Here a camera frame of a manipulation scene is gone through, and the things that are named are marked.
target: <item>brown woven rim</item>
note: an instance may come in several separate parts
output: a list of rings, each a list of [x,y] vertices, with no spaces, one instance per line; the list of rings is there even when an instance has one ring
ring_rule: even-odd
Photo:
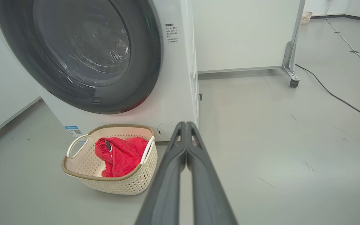
[[[103,128],[110,128],[110,127],[135,127],[135,128],[144,128],[147,129],[149,131],[151,131],[152,136],[155,136],[155,132],[154,130],[152,130],[152,128],[147,127],[147,126],[143,126],[143,125],[134,125],[134,124],[111,124],[111,125],[104,125],[101,127],[97,127],[94,130],[90,131],[88,134],[92,134],[95,131],[98,131],[100,129]],[[132,177],[137,171],[140,170],[142,164],[138,164],[136,166],[136,168],[131,171],[129,174],[124,175],[123,177],[94,177],[94,176],[89,176],[89,175],[83,175],[83,174],[79,174],[77,172],[73,172],[70,171],[66,168],[66,163],[68,162],[68,157],[65,156],[62,160],[61,166],[62,166],[62,170],[70,176],[76,177],[76,178],[82,178],[82,179],[87,179],[87,180],[92,180],[92,181],[124,181],[130,177]]]

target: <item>red cloth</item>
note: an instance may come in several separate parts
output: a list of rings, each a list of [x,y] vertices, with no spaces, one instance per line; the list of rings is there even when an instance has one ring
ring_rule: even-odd
[[[109,152],[106,142],[112,146]],[[133,171],[140,163],[148,142],[140,137],[122,140],[117,137],[100,138],[95,144],[95,154],[105,161],[104,178],[118,178]]]

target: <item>black cable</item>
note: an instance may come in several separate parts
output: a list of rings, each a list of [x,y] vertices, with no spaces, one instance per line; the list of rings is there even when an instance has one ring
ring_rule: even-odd
[[[344,102],[345,104],[349,105],[351,108],[353,108],[353,109],[355,109],[356,111],[360,112],[359,109],[353,107],[353,106],[350,105],[348,102],[342,100],[341,98],[335,96],[335,95],[332,94],[329,90],[327,90],[327,88],[319,81],[319,79],[318,79],[318,78],[315,76],[315,74],[313,74],[311,71],[305,69],[304,67],[302,67],[302,66],[300,66],[300,65],[298,65],[298,64],[295,64],[295,65],[298,66],[299,68],[303,69],[303,70],[306,70],[306,71],[310,72],[310,73],[316,78],[316,80],[319,82],[319,84],[320,84],[329,94],[331,94],[334,98],[337,98],[338,100],[340,100],[340,101]]]

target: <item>laundry basket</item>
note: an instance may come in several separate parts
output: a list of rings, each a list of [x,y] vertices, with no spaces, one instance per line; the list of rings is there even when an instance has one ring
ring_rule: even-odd
[[[102,177],[101,172],[105,169],[105,162],[94,153],[95,143],[101,137],[121,139],[142,137],[148,141],[148,144],[140,164],[132,172],[123,177]],[[71,157],[73,146],[82,138],[87,138],[87,141]],[[146,126],[124,124],[98,127],[73,141],[63,158],[62,170],[98,191],[121,195],[140,194],[150,184],[158,160],[154,139],[154,131]]]
[[[312,16],[311,12],[303,12],[301,18],[301,24],[307,24],[310,21],[310,17]]]

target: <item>gray floor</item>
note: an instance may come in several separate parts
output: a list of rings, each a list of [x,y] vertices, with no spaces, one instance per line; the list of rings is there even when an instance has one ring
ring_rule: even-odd
[[[360,52],[360,21],[332,23]],[[360,109],[360,59],[324,20],[301,27],[297,57]],[[360,224],[360,114],[296,73],[296,89],[279,70],[202,77],[199,130],[211,160],[239,224]],[[72,141],[46,105],[0,138],[0,224],[134,223],[146,192],[112,195],[66,176]],[[184,225],[193,223],[190,181],[185,169]]]

